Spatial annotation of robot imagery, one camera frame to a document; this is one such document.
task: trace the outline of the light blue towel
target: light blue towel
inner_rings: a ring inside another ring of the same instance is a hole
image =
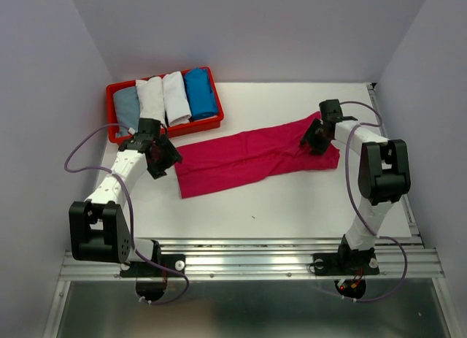
[[[193,120],[210,118],[219,113],[206,69],[193,69],[183,77]]]
[[[122,88],[114,93],[114,108],[119,124],[127,125],[138,131],[139,100],[136,86]],[[117,137],[128,136],[125,128],[120,128]]]

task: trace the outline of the wall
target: wall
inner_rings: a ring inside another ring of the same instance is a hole
[[[409,146],[410,201],[437,247],[467,332],[467,0],[426,0],[377,86],[392,137]]]
[[[0,30],[0,336],[41,337],[68,207],[93,183],[63,161],[104,122],[112,78],[71,0],[0,0]],[[100,157],[95,141],[75,163]]]
[[[117,80],[376,81],[424,0],[73,0]]]

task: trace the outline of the white table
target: white table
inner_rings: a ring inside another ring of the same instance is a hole
[[[218,129],[176,137],[176,147],[276,126],[305,118],[326,99],[371,104],[366,84],[217,83],[225,119]],[[368,109],[348,104],[345,115],[375,122]],[[153,239],[335,238],[352,224],[353,212],[345,188],[343,145],[339,167],[325,172],[294,172],[258,183],[189,199],[181,199],[174,168],[153,180],[148,172],[136,183],[131,198],[135,235]],[[106,143],[102,160],[111,167],[117,145]],[[358,156],[351,153],[352,189],[358,204]],[[98,183],[104,173],[98,177]],[[128,210],[124,210],[127,221]],[[401,202],[388,213],[381,235],[410,237]]]

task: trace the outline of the red towel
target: red towel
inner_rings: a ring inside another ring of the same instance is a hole
[[[245,131],[178,147],[182,164],[175,164],[182,198],[200,196],[255,183],[268,176],[300,170],[335,169],[339,151],[330,146],[324,155],[310,155],[299,147],[313,119]]]

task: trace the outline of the red tray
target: red tray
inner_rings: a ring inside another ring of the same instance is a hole
[[[190,121],[187,124],[180,124],[177,126],[169,127],[169,137],[177,137],[186,134],[192,134],[193,132],[205,131],[210,130],[211,128],[218,128],[220,127],[220,121],[224,118],[224,111],[222,111],[222,106],[220,105],[219,96],[217,94],[216,85],[214,84],[214,78],[212,77],[211,69],[207,66],[201,67],[201,69],[206,69],[209,75],[209,81],[211,82],[211,88],[214,91],[214,95],[216,98],[217,108],[219,109],[219,113],[207,119],[201,119],[197,121]],[[184,70],[182,75],[188,73],[189,70]],[[118,82],[116,84],[111,84],[107,86],[106,89],[106,96],[107,96],[107,121],[109,123],[116,123],[117,116],[115,114],[115,107],[114,107],[114,96],[113,94],[122,88],[129,88],[130,86],[135,86],[135,80],[125,81],[125,82]],[[129,138],[130,136],[125,137],[116,137],[118,132],[117,126],[110,126],[109,127],[109,141],[113,143],[120,144],[123,140]]]

